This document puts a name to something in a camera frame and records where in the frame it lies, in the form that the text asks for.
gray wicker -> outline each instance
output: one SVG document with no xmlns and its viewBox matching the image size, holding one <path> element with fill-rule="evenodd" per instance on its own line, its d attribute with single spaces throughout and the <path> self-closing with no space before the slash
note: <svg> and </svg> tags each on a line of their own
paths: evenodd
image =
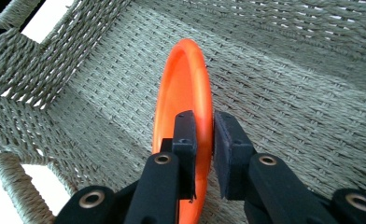
<svg viewBox="0 0 366 224">
<path fill-rule="evenodd" d="M 164 63 L 202 48 L 215 109 L 310 189 L 366 190 L 366 1 L 76 1 L 42 43 L 0 15 L 0 178 L 24 223 L 54 217 L 21 164 L 47 165 L 69 193 L 121 189 L 151 149 Z M 246 222 L 209 176 L 203 223 Z"/>
</svg>

